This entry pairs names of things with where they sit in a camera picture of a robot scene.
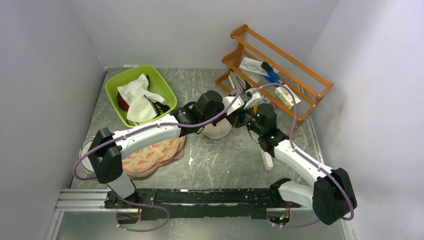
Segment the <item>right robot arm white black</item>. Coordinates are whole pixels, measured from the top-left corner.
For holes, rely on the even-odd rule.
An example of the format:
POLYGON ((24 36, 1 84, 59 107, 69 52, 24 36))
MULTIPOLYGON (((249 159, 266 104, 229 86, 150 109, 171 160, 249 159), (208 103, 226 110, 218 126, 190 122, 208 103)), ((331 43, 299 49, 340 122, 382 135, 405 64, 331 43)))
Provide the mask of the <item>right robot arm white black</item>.
POLYGON ((333 169, 312 158, 297 147, 277 126, 277 115, 268 103, 259 105, 257 112, 237 103, 230 107, 227 120, 235 127, 246 127, 258 135, 264 164, 270 168, 272 160, 280 160, 306 180, 307 185, 283 178, 271 185, 270 202, 282 207, 291 202, 307 207, 324 224, 350 220, 358 206, 350 176, 339 167, 333 169))

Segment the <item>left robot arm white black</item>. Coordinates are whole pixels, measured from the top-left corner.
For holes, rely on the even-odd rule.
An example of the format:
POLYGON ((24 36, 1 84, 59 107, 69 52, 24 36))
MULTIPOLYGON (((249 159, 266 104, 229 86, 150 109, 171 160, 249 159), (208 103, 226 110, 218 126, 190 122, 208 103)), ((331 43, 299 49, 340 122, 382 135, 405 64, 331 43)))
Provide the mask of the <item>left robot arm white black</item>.
POLYGON ((115 132, 105 127, 97 132, 83 157, 89 159, 97 181, 106 184, 124 208, 142 206, 134 183, 124 173, 123 159, 137 150, 198 132, 206 125, 217 123, 240 107, 237 102, 239 97, 240 91, 235 89, 227 97, 229 102, 224 103, 219 93, 209 90, 197 101, 150 123, 115 132))

